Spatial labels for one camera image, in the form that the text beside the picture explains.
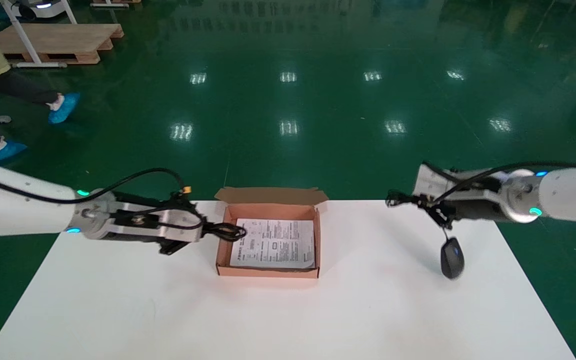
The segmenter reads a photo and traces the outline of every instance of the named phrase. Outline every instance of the green floor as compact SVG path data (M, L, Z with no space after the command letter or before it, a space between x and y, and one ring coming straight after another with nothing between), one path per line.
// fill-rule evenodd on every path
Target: green floor
M52 126L0 98L14 119L2 132L29 147L6 166L77 189L169 167L197 200L224 185L382 199L411 189L423 160L576 162L572 3L144 0L112 14L78 0L80 23L115 17L125 37L97 65L23 71L82 101ZM576 355L576 223L500 228ZM0 328L55 237L0 238Z

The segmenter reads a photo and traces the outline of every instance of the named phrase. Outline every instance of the robotic arm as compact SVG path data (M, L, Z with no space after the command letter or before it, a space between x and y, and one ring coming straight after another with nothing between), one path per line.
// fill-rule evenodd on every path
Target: robotic arm
M534 166L563 169L535 173L522 168ZM530 223L538 217L550 217L576 221L576 164L522 162L492 169L446 171L424 162L413 194L388 192L388 207L405 203L424 210L444 232L461 219ZM464 253L456 237L446 234L440 256L443 275L457 278L464 269Z
M169 173L180 190L168 200L112 191L148 173ZM190 203L178 174L155 168L80 196L67 186L53 184L0 167L0 236L82 233L89 239L155 242L171 255L187 244L214 234L235 242L246 230L229 223L211 223Z

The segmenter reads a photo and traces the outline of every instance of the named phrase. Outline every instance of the cardboard box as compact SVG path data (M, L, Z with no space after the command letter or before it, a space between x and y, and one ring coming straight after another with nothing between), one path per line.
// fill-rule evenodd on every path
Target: cardboard box
M322 233L320 212L315 205L329 200L326 194L313 187L224 187L215 198L226 202L224 223L237 224L237 219L312 220L315 240L315 267L308 269L255 268L231 266L233 243L220 240L217 248L216 267L220 276L253 276L263 278L305 278L320 276Z

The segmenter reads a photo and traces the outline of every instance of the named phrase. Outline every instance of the black cable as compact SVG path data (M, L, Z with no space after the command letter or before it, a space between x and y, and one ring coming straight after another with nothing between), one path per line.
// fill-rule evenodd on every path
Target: black cable
M437 173L442 178L449 180L450 182L459 183L459 181L460 181L459 178L452 176L451 174L447 173L446 171L444 171L443 169L441 169L437 166L434 166L433 164L431 164L428 161L422 161L421 164L427 166L428 169L432 170L434 173Z
M183 226L183 225L175 225L174 223L165 223L165 222L158 222L157 225L165 226L166 228L174 228L174 229L181 229L181 230L195 230L199 229L204 225L203 221L199 221L196 225L192 226Z
M246 228L241 226L233 225L227 222L220 222L214 223L210 221L206 221L206 218L202 218L201 221L193 226L182 226L182 225L175 225L172 223L164 223L158 222L160 226L165 226L167 228L174 228L174 229L181 229L181 230L195 230L198 228L201 229L201 237L203 238L206 234L213 234L219 239L225 240L227 242L236 242L240 239L243 239L248 231Z
M213 234L219 239L234 243L246 237L248 231L246 230L246 228L234 225L232 223L227 222L213 223L206 221L203 224L203 229L201 230L201 237L203 237L206 234Z
M466 178L465 180L461 180L455 186L451 187L445 193L442 193L439 197L435 198L432 203L437 204L442 202L446 199L450 194L460 191L461 189L468 187L469 185L477 182L477 180L481 180L482 178L486 178L489 175L494 173L498 173L500 171L508 171L514 170L524 167L564 167L564 168L576 168L576 162L564 162L564 161L526 161L526 162L515 162L514 164L507 164L503 166L498 166L495 168L491 168L490 170L482 171L477 175L471 176Z
M150 174L150 173L169 174L169 175L173 176L174 179L176 180L180 191L183 191L183 189L185 187L184 180L181 178L181 176L178 173L174 172L173 170L170 170L169 168L157 167L157 168L149 168L147 170L142 170L142 171L133 173L132 175L126 176L126 177L122 178L121 180L115 182L114 184L101 189L101 191L96 192L94 194L91 194L90 196L85 196L82 198L75 198L72 200L63 200L61 198L51 198L51 197L41 196L40 194L29 193L27 191L23 191L22 189L18 189L16 187L12 187L12 186L3 184L1 182L0 182L0 189L2 189L3 191L11 192L13 194L17 194L19 196L24 196L26 198L39 200L39 201L45 201L46 203L64 204L64 205L80 204L80 203L85 203L87 201L91 201L91 200L94 200L96 198L99 198L103 194L110 192L110 191L116 189L117 187L120 187L121 185L126 184L127 182L130 182L131 180L135 180L136 178L139 178L140 176Z

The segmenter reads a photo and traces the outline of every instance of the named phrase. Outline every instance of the black mouse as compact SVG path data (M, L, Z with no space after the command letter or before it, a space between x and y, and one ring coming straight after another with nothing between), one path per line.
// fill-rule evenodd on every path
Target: black mouse
M455 279L464 271L464 253L457 237L451 237L441 247L441 272L448 279Z

